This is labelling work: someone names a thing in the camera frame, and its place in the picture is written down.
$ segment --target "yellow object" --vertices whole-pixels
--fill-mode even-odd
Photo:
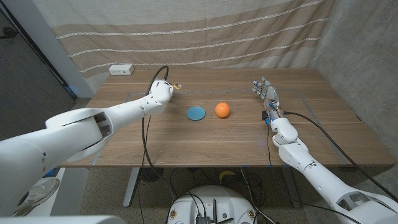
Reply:
[[[222,102],[217,104],[216,106],[216,114],[217,116],[219,116],[220,118],[225,118],[227,115],[229,115],[230,112],[230,108],[228,106],[228,104]]]
[[[221,173],[219,174],[219,176],[218,176],[218,178],[219,178],[219,180],[220,180],[220,184],[222,184],[223,177],[224,177],[225,175],[235,175],[235,173],[232,172],[232,171],[230,171],[230,170],[224,170],[223,172],[221,172]]]
[[[182,87],[181,84],[175,84],[175,85],[173,85],[173,86],[174,86],[174,88],[175,88],[176,90],[179,90],[179,89],[181,89],[181,87]]]

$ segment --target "white stripe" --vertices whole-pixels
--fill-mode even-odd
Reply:
[[[288,14],[288,13],[294,12],[297,9],[300,9],[302,7],[307,7],[307,6],[312,6],[312,5],[315,5],[315,4],[320,4],[321,2],[324,2],[324,1],[326,1],[326,0],[319,0],[319,1],[315,1],[315,2],[302,4],[301,6],[297,6],[297,7],[293,8],[293,9],[291,9],[291,10],[288,10],[288,11],[285,11],[285,12],[281,12],[281,13],[277,13],[277,14],[273,14],[273,15],[269,15],[269,16],[257,17],[257,18],[254,18],[254,19],[248,19],[248,20],[245,20],[245,21],[235,22],[235,23],[232,23],[232,24],[225,24],[225,25],[213,26],[213,27],[205,27],[205,28],[199,28],[199,29],[174,30],[174,31],[165,31],[165,32],[142,32],[142,33],[75,32],[75,33],[71,33],[71,34],[65,34],[65,35],[58,36],[57,39],[63,39],[63,38],[71,37],[71,36],[74,36],[74,35],[103,35],[103,36],[121,35],[121,36],[134,36],[134,35],[184,34],[184,33],[190,33],[190,32],[199,32],[199,31],[204,31],[204,30],[213,30],[213,29],[232,27],[232,26],[236,26],[236,25],[245,24],[245,23],[248,23],[248,22],[260,21],[260,20],[263,20],[263,19],[270,19],[270,18],[274,18],[274,17],[278,17],[278,16],[282,16],[284,14]]]
[[[231,42],[225,42],[225,43],[220,43],[220,44],[211,44],[211,45],[205,45],[205,46],[198,46],[198,47],[185,47],[185,48],[179,48],[179,49],[154,49],[154,50],[117,50],[117,49],[92,49],[92,50],[84,50],[81,52],[77,52],[73,55],[69,55],[69,57],[75,57],[77,55],[85,54],[85,53],[90,53],[90,52],[170,52],[170,51],[181,51],[181,50],[196,50],[196,49],[204,49],[204,48],[210,48],[210,47],[219,47],[227,44],[235,44],[235,43],[240,43],[240,42],[245,42],[245,41],[251,41],[251,40],[258,40],[261,38],[265,37],[270,37],[272,35],[276,35],[280,32],[286,31],[286,30],[291,30],[291,29],[299,29],[303,28],[307,25],[313,24],[314,22],[320,22],[320,21],[327,21],[327,19],[316,19],[314,21],[311,21],[307,24],[304,25],[299,25],[299,26],[294,26],[294,27],[288,27],[285,29],[278,30],[277,32],[271,33],[271,34],[266,34],[262,35],[260,37],[252,37],[252,38],[247,38],[247,39],[241,39],[241,40],[234,40]]]
[[[291,46],[293,46],[293,45],[295,45],[295,44],[300,44],[300,43],[302,43],[302,42],[304,42],[304,41],[306,41],[306,40],[319,40],[319,39],[320,39],[320,37],[317,37],[317,38],[311,38],[311,37],[310,37],[310,38],[306,38],[306,39],[303,39],[303,40],[294,42],[293,44],[289,44],[289,45],[286,45],[286,46],[272,47],[272,48],[269,48],[269,49],[262,50],[262,51],[260,51],[260,52],[251,53],[251,54],[247,54],[247,55],[236,56],[236,57],[219,58],[219,59],[202,60],[202,61],[197,61],[197,62],[185,62],[185,63],[136,63],[136,64],[133,64],[133,65],[135,65],[135,66],[140,66],[140,65],[142,65],[142,66],[194,65],[194,64],[199,64],[199,63],[220,62],[220,61],[224,61],[224,60],[232,60],[232,59],[238,59],[238,58],[243,58],[243,57],[258,55],[258,54],[262,54],[262,53],[267,52],[267,51],[270,51],[270,50],[285,49],[285,48],[291,47]],[[114,65],[114,64],[125,64],[125,63],[121,63],[121,62],[105,63],[105,64],[102,64],[102,65],[95,65],[95,66],[92,66],[92,67],[90,67],[90,68],[86,68],[86,69],[84,69],[84,70],[81,70],[80,72],[87,72],[87,71],[89,71],[89,70],[91,70],[91,69],[94,69],[94,68],[100,68],[100,67],[103,67],[103,66]]]

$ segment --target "wire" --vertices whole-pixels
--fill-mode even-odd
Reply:
[[[199,210],[199,206],[197,204],[197,201],[193,198],[191,192],[188,191],[188,194],[191,195],[192,200],[195,202],[195,205],[197,205],[197,209],[198,209],[198,215],[201,216],[200,210]]]
[[[240,170],[238,168],[235,169],[235,174],[240,174]],[[253,177],[249,177],[247,178],[249,186],[251,187],[253,196],[254,196],[254,202],[256,203],[257,207],[261,208],[265,202],[266,202],[266,190],[264,188],[264,186],[262,185],[262,179],[261,177],[259,177],[257,174],[255,173],[249,173],[249,175],[253,176]],[[241,177],[241,175],[234,175],[231,179],[223,181],[222,185],[228,187],[231,184],[236,184],[237,182],[244,182],[243,177]],[[257,200],[256,197],[256,191],[254,190],[254,188],[260,188],[260,200]]]
[[[259,215],[259,213],[257,212],[256,215],[253,218],[253,224],[256,224],[256,218],[257,218],[258,215]]]
[[[152,117],[152,116],[149,116],[148,126],[147,126],[147,136],[146,136],[146,139],[145,139],[145,140],[147,140],[147,138],[148,138],[148,130],[149,130],[149,123],[150,123],[150,118],[151,118],[151,117]],[[144,168],[144,159],[145,159],[145,154],[142,155],[141,169]],[[139,210],[141,211],[142,224],[144,224],[145,221],[144,221],[144,215],[142,214],[141,196],[140,196],[140,194],[139,194],[139,187],[141,186],[141,175],[142,175],[142,172],[139,173],[140,179],[139,179],[139,182],[138,182],[138,189],[137,189],[137,191],[138,191]]]
[[[316,122],[314,122],[313,120],[311,120],[310,118],[299,114],[299,113],[294,113],[294,112],[289,112],[289,111],[285,111],[285,114],[293,114],[293,115],[297,115],[300,116],[304,119],[306,119],[307,121],[313,123],[317,128],[319,128],[324,134],[325,136],[336,146],[336,148],[342,153],[342,155],[345,156],[345,158],[347,158],[350,163],[352,163],[359,171],[361,171],[361,173],[363,175],[365,175],[365,177],[367,177],[371,182],[373,182],[374,184],[376,184],[381,190],[383,190],[386,194],[388,194],[392,199],[394,199],[394,201],[398,202],[398,198],[391,193],[389,190],[387,190],[385,187],[383,187],[379,182],[377,182],[376,180],[374,180],[368,173],[366,173],[357,163],[355,163],[354,160],[352,160],[352,158],[350,158],[350,156],[348,156],[340,147],[339,145],[337,145],[337,143],[330,137],[330,135]]]
[[[248,187],[249,194],[250,194],[250,199],[251,199],[251,203],[253,204],[254,208],[255,208],[258,212],[260,212],[261,215],[263,215],[266,219],[268,219],[271,223],[275,224],[275,222],[274,222],[271,218],[269,218],[267,215],[265,215],[265,214],[264,214],[259,208],[257,208],[257,206],[254,204],[254,202],[253,202],[253,196],[251,195],[250,187],[249,187],[248,181],[246,180],[246,177],[244,176],[243,168],[242,168],[242,167],[241,167],[241,173],[242,173],[243,179],[244,179],[244,181],[246,182],[246,185],[247,185],[247,187]]]
[[[184,195],[191,195],[191,196],[194,196],[194,197],[198,198],[198,199],[200,200],[200,202],[201,202],[201,205],[203,206],[203,213],[205,214],[205,217],[207,217],[207,215],[206,215],[205,204],[204,204],[203,201],[200,199],[200,197],[198,197],[198,196],[196,196],[196,195],[194,195],[194,194],[183,194],[183,195],[181,195],[181,196],[184,196]]]
[[[172,171],[172,173],[170,174],[170,184],[171,184],[171,186],[172,186],[172,189],[173,189],[175,195],[178,197],[178,194],[177,194],[177,192],[176,192],[175,189],[174,189],[173,181],[172,181],[173,173],[174,173],[174,171],[175,171],[176,169],[177,169],[177,168],[174,168],[173,171]]]
[[[210,178],[206,175],[205,171],[204,171],[202,168],[199,168],[199,169],[200,169],[200,171],[203,173],[203,175],[204,175],[212,184],[216,185],[216,184],[214,183],[214,181],[213,181],[212,179],[210,179]]]
[[[193,171],[191,171],[191,174],[192,174],[193,183],[195,184],[195,187],[197,187],[198,184],[197,184],[197,182],[195,180],[195,176],[193,175]]]
[[[160,68],[160,69],[155,73],[155,75],[154,75],[154,77],[152,78],[152,80],[150,81],[149,86],[148,86],[148,90],[147,90],[147,93],[146,93],[146,96],[149,94],[150,88],[152,87],[152,84],[153,84],[153,82],[155,81],[157,75],[158,75],[159,72],[162,71],[164,68],[167,69],[166,74],[169,73],[169,67],[168,67],[168,66],[163,66],[162,68]],[[173,194],[171,188],[169,187],[169,185],[168,185],[168,183],[166,182],[166,180],[165,180],[160,174],[158,174],[158,173],[156,172],[154,165],[152,164],[152,162],[151,162],[150,159],[149,159],[149,154],[148,154],[148,150],[147,150],[147,141],[146,141],[147,138],[146,138],[146,136],[145,136],[145,127],[144,127],[144,126],[145,126],[145,117],[143,117],[143,118],[141,119],[142,143],[143,143],[143,145],[144,145],[144,154],[145,154],[145,156],[147,157],[147,160],[148,160],[148,163],[149,163],[149,165],[150,165],[150,168],[152,168],[152,170],[154,171],[154,173],[155,173],[160,179],[163,180],[163,182],[165,183],[166,187],[169,189],[170,194],[172,195],[172,202],[174,202],[174,194]]]
[[[268,149],[269,165],[271,166],[271,171],[272,171],[272,176],[274,177],[274,181],[275,181],[276,184],[278,184],[278,181],[277,181],[276,176],[275,176],[275,174],[274,174],[274,168],[273,168],[272,162],[271,162],[271,152],[270,152],[270,150],[269,150],[269,145],[268,145],[268,139],[269,139],[269,125],[267,125],[267,127],[268,127],[268,132],[267,132],[267,141],[266,141],[266,142],[267,142],[267,149]],[[291,200],[293,200],[293,201],[295,201],[295,202],[300,202],[300,203],[302,203],[302,204],[304,204],[304,205],[308,205],[308,206],[311,206],[311,207],[320,208],[320,209],[324,209],[324,210],[327,210],[327,211],[330,211],[330,212],[334,212],[334,213],[337,213],[337,214],[339,214],[339,215],[342,215],[342,216],[344,216],[344,217],[350,219],[351,221],[353,221],[353,222],[355,222],[355,223],[361,224],[360,222],[356,221],[354,218],[351,218],[351,217],[349,217],[349,216],[347,216],[347,215],[345,215],[345,214],[343,214],[343,213],[341,213],[341,212],[337,212],[337,211],[335,211],[335,210],[332,210],[332,209],[329,209],[329,208],[325,208],[325,207],[321,207],[321,206],[317,206],[317,205],[311,205],[311,204],[309,204],[309,203],[302,202],[301,200],[293,199],[293,198],[289,197],[288,195],[286,195],[286,194],[282,191],[281,188],[278,188],[278,189],[280,190],[280,192],[282,193],[283,196],[285,196],[285,197],[287,197],[287,198],[289,198],[289,199],[291,199]]]
[[[244,214],[246,214],[248,211],[250,211],[250,208],[247,209],[246,211],[244,211],[244,213],[239,217],[238,222],[236,222],[236,223],[239,223],[241,221],[242,217],[244,216]]]

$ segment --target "table leg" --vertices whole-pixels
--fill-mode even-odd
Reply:
[[[294,182],[293,173],[290,167],[282,168],[282,175],[284,176],[287,190],[289,191],[290,198],[300,200],[299,193],[297,192],[297,186]],[[291,200],[292,206],[295,208],[300,208],[301,203]]]
[[[127,185],[126,194],[124,195],[123,206],[128,208],[131,205],[132,198],[136,192],[140,168],[134,167],[131,169],[129,183]]]

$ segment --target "orange ball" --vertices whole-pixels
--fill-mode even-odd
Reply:
[[[225,118],[227,115],[229,115],[230,112],[230,108],[228,106],[228,104],[226,103],[219,103],[216,106],[216,114],[217,116],[219,116],[220,118]]]

